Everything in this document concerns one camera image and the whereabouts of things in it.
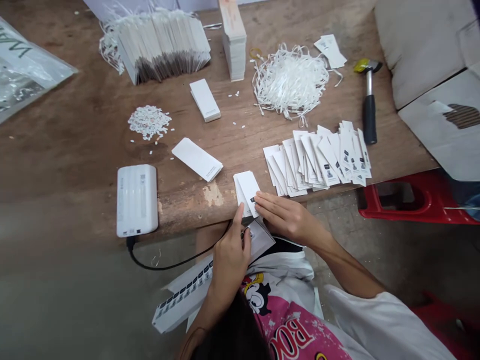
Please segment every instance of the cartoon character print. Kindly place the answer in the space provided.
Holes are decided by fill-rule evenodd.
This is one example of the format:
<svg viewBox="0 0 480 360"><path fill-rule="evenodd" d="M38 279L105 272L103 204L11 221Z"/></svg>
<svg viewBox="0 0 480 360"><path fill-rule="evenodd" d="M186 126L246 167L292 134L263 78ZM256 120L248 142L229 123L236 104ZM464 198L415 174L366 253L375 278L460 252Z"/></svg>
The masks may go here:
<svg viewBox="0 0 480 360"><path fill-rule="evenodd" d="M258 273L252 276L246 276L243 279L242 286L245 286L243 293L245 294L248 304L255 314L265 316L271 314L272 311L267 308L269 303L270 284L263 284L264 274Z"/></svg>

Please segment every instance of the red plastic stool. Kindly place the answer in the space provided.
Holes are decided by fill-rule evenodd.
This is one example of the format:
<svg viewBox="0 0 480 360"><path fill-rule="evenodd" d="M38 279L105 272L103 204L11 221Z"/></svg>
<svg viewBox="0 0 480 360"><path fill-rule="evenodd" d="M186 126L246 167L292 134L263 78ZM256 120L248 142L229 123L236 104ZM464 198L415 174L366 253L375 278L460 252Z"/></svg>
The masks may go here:
<svg viewBox="0 0 480 360"><path fill-rule="evenodd" d="M443 303L432 293L424 291L427 304L412 308L412 312L458 360L475 360L480 353L476 342L480 327L463 318L452 306Z"/></svg>
<svg viewBox="0 0 480 360"><path fill-rule="evenodd" d="M458 208L459 206L452 197L448 181L436 170L399 177L386 182L410 184L415 196L415 209L384 209L380 202L377 186L369 185L363 189L367 208L358 209L358 212L364 218L421 223L480 225L480 222L475 221L464 210L445 209Z"/></svg>

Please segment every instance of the white power bank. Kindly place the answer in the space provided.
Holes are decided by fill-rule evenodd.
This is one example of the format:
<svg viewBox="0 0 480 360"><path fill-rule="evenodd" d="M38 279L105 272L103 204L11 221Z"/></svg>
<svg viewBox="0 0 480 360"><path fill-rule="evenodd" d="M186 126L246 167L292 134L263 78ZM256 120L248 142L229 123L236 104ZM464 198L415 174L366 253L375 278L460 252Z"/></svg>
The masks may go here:
<svg viewBox="0 0 480 360"><path fill-rule="evenodd" d="M206 123L220 119L220 109L205 79L192 82L190 93Z"/></svg>
<svg viewBox="0 0 480 360"><path fill-rule="evenodd" d="M151 233L159 226L157 170L151 165L118 169L116 234L119 238Z"/></svg>
<svg viewBox="0 0 480 360"><path fill-rule="evenodd" d="M208 183L211 182L224 167L220 161L188 137L184 137L177 146L171 150L171 153Z"/></svg>

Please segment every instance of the stack of paper tags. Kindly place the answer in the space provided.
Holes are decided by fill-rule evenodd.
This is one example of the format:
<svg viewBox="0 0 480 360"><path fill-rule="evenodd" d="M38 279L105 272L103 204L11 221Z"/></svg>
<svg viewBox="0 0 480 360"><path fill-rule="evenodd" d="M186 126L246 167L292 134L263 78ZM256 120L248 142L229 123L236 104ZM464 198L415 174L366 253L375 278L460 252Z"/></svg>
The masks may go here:
<svg viewBox="0 0 480 360"><path fill-rule="evenodd" d="M224 167L220 161L188 137L184 137L177 146L171 150L171 153L208 183L211 182Z"/></svg>
<svg viewBox="0 0 480 360"><path fill-rule="evenodd" d="M293 138L263 153L278 196L293 198L340 183L367 186L372 177L364 134L351 121L342 121L338 133L320 125L316 133L294 130Z"/></svg>
<svg viewBox="0 0 480 360"><path fill-rule="evenodd" d="M192 13L157 7L153 12L115 21L112 31L121 61L135 85L191 74L210 61L205 30Z"/></svg>
<svg viewBox="0 0 480 360"><path fill-rule="evenodd" d="M233 181L235 182L236 200L238 205L240 205L240 203L244 204L243 217L258 217L259 213L255 209L254 197L260 188L255 179L254 173L251 171L236 173L233 175Z"/></svg>
<svg viewBox="0 0 480 360"><path fill-rule="evenodd" d="M320 36L320 39L313 45L327 57L330 69L342 68L347 62L347 58L340 53L335 35Z"/></svg>
<svg viewBox="0 0 480 360"><path fill-rule="evenodd" d="M205 79L192 82L190 93L206 123L220 119L220 109Z"/></svg>
<svg viewBox="0 0 480 360"><path fill-rule="evenodd" d="M240 81L245 78L247 33L237 1L219 0L218 5L223 22L222 41L230 70L230 80Z"/></svg>

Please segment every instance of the clear plastic bag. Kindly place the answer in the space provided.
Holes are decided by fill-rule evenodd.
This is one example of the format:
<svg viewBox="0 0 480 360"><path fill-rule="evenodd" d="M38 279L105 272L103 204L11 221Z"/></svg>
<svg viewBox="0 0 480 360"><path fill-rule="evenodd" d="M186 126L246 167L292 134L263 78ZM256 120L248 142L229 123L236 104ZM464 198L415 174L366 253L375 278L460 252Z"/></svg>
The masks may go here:
<svg viewBox="0 0 480 360"><path fill-rule="evenodd" d="M0 124L76 72L0 17Z"/></svg>

